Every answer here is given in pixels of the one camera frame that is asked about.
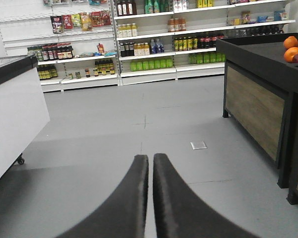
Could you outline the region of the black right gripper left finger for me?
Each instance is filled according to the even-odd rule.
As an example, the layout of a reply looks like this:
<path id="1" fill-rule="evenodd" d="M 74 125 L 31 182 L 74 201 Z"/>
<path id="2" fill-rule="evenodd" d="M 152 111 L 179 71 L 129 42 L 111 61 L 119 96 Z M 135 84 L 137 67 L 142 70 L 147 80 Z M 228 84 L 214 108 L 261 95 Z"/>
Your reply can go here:
<path id="1" fill-rule="evenodd" d="M 119 185 L 89 216 L 60 238 L 143 238 L 148 203 L 149 159 L 136 155 Z"/>

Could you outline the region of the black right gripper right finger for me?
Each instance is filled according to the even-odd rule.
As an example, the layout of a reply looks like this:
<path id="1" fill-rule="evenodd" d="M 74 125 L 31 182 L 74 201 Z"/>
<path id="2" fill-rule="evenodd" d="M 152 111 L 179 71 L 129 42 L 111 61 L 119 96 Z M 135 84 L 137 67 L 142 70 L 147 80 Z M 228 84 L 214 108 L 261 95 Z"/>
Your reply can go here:
<path id="1" fill-rule="evenodd" d="M 153 158 L 153 205 L 159 238 L 254 238 L 204 202 L 166 154 Z"/>

